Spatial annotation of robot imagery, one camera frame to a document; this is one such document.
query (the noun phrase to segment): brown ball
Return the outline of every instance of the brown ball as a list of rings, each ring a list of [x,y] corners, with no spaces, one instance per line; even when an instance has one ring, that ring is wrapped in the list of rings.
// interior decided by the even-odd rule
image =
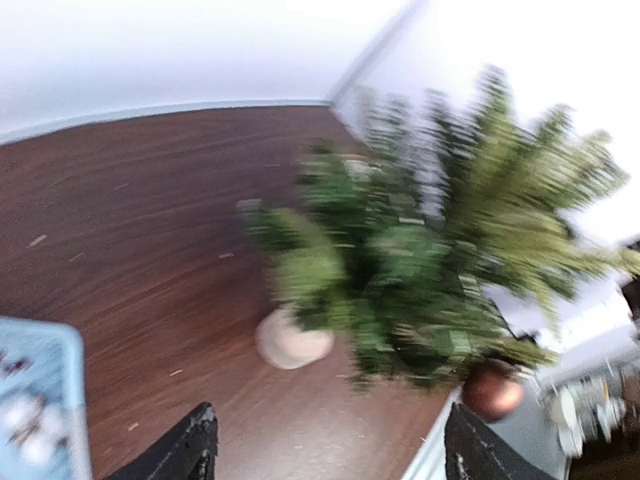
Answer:
[[[462,387],[462,403],[486,423],[503,420],[524,399],[524,387],[516,369],[506,362],[488,359],[471,370]]]

